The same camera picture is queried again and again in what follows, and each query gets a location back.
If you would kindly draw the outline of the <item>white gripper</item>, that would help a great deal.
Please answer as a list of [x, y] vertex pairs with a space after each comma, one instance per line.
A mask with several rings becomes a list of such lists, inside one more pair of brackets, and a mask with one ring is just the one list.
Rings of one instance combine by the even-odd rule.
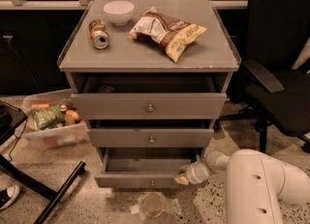
[[180, 172], [185, 174], [178, 175], [174, 178], [175, 182], [181, 185], [199, 184], [206, 181], [211, 175], [211, 171], [204, 162], [196, 162], [191, 165], [180, 167]]

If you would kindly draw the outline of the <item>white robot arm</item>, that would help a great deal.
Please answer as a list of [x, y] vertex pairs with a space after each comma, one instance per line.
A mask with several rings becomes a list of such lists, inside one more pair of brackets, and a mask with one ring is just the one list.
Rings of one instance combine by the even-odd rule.
[[231, 156], [211, 151], [204, 160], [182, 166], [174, 180], [199, 184], [221, 173], [227, 224], [283, 224], [280, 204], [310, 203], [310, 177], [303, 170], [253, 149]]

